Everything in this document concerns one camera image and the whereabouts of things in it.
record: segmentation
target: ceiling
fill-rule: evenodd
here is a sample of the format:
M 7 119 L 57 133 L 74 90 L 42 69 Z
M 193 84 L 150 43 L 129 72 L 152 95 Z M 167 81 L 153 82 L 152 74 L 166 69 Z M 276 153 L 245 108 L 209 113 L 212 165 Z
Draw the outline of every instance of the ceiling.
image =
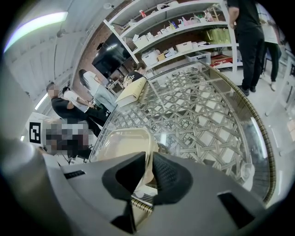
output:
M 116 7 L 123 0 L 41 0 L 21 20 L 20 26 L 37 17 L 68 12 L 64 22 L 32 31 L 5 52 L 5 63 L 35 105 L 50 82 L 60 87 L 70 84 L 86 44 L 112 12 L 103 8 L 107 2 Z M 57 37 L 60 30 L 65 33 Z

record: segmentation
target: glass table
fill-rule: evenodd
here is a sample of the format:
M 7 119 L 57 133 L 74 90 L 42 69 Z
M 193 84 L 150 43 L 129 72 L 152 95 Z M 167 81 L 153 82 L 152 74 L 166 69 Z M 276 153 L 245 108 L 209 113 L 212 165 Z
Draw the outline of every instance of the glass table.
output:
M 147 80 L 136 102 L 112 112 L 91 162 L 99 161 L 108 134 L 122 128 L 147 129 L 159 152 L 212 166 L 265 203 L 273 194 L 274 157 L 261 119 L 238 87 L 206 64 L 188 63 Z

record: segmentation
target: ceiling light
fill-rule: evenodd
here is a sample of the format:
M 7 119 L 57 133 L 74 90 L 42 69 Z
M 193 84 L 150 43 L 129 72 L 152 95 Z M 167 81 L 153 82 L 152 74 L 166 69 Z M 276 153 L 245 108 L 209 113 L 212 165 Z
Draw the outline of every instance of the ceiling light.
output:
M 117 46 L 117 44 L 111 45 L 111 46 L 108 47 L 106 50 L 109 51 L 109 50 L 113 49 L 113 48 L 116 47 L 116 46 Z
M 41 103 L 47 98 L 48 94 L 46 93 L 44 95 L 44 97 L 38 102 L 37 106 L 35 107 L 35 110 L 37 110 L 39 108 L 39 106 L 41 105 Z
M 29 21 L 28 23 L 24 24 L 13 33 L 12 37 L 9 39 L 4 49 L 4 52 L 6 52 L 7 49 L 10 48 L 12 44 L 14 44 L 21 37 L 24 37 L 26 34 L 49 24 L 63 22 L 65 21 L 67 15 L 68 15 L 68 12 L 58 12 L 58 13 L 49 14 L 49 15 L 42 16 Z

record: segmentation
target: black shoe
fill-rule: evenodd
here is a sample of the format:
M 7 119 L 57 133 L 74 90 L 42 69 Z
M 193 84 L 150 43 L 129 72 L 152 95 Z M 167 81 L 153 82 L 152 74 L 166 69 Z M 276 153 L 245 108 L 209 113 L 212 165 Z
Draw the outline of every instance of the black shoe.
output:
M 244 89 L 242 85 L 238 85 L 238 88 L 245 94 L 246 97 L 249 96 L 249 89 Z
M 255 93 L 255 92 L 256 92 L 256 87 L 255 87 L 255 86 L 251 86 L 251 87 L 250 87 L 250 91 L 251 91 L 252 93 Z

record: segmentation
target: black shirt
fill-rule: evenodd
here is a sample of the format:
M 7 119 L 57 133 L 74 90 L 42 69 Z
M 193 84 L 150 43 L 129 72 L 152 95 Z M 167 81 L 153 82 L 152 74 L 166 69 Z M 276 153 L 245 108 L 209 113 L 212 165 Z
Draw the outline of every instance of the black shirt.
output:
M 78 121 L 86 120 L 87 115 L 74 106 L 73 109 L 67 109 L 69 101 L 62 98 L 52 98 L 52 108 L 62 119 L 67 119 L 68 123 L 75 124 Z
M 260 20 L 254 0 L 227 0 L 228 7 L 240 9 L 236 19 L 236 30 L 238 33 L 250 32 L 253 28 L 260 28 Z
M 123 81 L 123 86 L 126 88 L 129 84 L 132 82 L 140 79 L 141 77 L 144 77 L 141 73 L 138 73 L 136 71 L 131 71 L 128 75 L 125 76 Z

